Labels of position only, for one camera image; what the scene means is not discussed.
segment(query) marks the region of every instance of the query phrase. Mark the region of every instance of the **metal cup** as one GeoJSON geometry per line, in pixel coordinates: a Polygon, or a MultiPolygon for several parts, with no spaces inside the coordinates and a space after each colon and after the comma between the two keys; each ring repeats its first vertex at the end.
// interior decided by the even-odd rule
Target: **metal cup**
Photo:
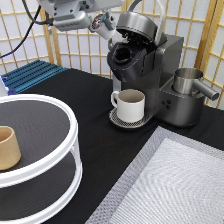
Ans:
{"type": "Polygon", "coordinates": [[[203,93],[211,100],[217,100],[219,93],[201,82],[203,72],[196,68],[179,68],[175,71],[173,89],[183,95],[203,93]]]}

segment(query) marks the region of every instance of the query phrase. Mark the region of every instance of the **table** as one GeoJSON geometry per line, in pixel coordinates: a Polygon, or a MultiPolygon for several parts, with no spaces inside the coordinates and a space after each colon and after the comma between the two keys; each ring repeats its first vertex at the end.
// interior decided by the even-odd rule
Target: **table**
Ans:
{"type": "Polygon", "coordinates": [[[193,128],[152,119],[138,131],[125,132],[109,121],[112,88],[112,80],[70,69],[23,92],[62,100],[79,124],[82,181],[71,202],[47,224],[85,223],[158,126],[224,150],[224,111],[204,106],[193,128]]]}

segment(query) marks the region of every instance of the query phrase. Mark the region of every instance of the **white mug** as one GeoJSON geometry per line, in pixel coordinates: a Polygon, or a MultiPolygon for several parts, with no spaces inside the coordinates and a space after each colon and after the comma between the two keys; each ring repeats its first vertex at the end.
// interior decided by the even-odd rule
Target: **white mug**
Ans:
{"type": "Polygon", "coordinates": [[[111,103],[117,108],[117,116],[122,121],[133,123],[144,117],[145,95],[138,90],[114,91],[111,94],[111,103]]]}

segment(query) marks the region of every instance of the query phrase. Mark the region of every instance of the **black coffee machine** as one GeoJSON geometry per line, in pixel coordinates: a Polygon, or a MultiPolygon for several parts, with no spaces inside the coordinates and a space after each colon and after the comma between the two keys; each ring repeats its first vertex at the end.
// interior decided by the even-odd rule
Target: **black coffee machine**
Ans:
{"type": "Polygon", "coordinates": [[[219,94],[201,82],[203,93],[182,94],[174,90],[184,38],[162,32],[165,11],[159,1],[159,27],[147,16],[134,13],[133,9],[140,1],[134,1],[128,11],[121,13],[117,31],[126,43],[118,42],[111,47],[107,62],[121,82],[121,90],[136,89],[145,94],[145,117],[135,124],[126,124],[116,117],[115,108],[110,113],[110,120],[124,129],[142,127],[152,117],[178,127],[195,125],[200,119],[205,95],[215,100],[219,94]],[[203,91],[203,86],[210,92],[203,91]]]}

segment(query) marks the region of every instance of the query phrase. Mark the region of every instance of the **black cable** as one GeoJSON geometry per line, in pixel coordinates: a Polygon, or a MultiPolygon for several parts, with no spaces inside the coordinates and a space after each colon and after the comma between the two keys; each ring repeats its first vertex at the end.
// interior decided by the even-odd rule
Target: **black cable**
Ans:
{"type": "Polygon", "coordinates": [[[32,15],[30,14],[30,11],[29,11],[29,9],[28,9],[28,7],[27,7],[26,1],[25,1],[25,0],[22,0],[22,2],[23,2],[23,5],[24,5],[24,8],[25,8],[25,10],[26,10],[26,13],[28,14],[28,16],[30,17],[30,19],[31,19],[31,21],[32,21],[33,23],[38,24],[38,25],[45,25],[45,24],[48,24],[48,21],[47,21],[47,20],[45,20],[45,21],[43,21],[43,22],[36,21],[36,19],[34,19],[34,18],[32,17],[32,15]]]}
{"type": "MultiPolygon", "coordinates": [[[[40,10],[41,10],[41,6],[38,7],[37,12],[36,12],[36,14],[35,14],[35,16],[34,16],[34,19],[37,18],[37,16],[38,16],[39,13],[40,13],[40,10]]],[[[26,38],[28,37],[29,32],[30,32],[30,30],[31,30],[32,27],[33,27],[33,24],[34,24],[33,22],[30,24],[29,29],[28,29],[27,32],[26,32],[26,35],[24,36],[24,38],[22,39],[22,41],[19,43],[19,45],[18,45],[13,51],[11,51],[11,52],[9,52],[9,53],[7,53],[7,54],[4,54],[4,55],[2,55],[2,56],[0,56],[0,58],[4,58],[4,57],[6,57],[6,56],[8,56],[8,55],[10,55],[10,54],[13,54],[19,47],[21,47],[21,45],[23,44],[23,42],[24,42],[24,41],[26,40],[26,38]]]]}

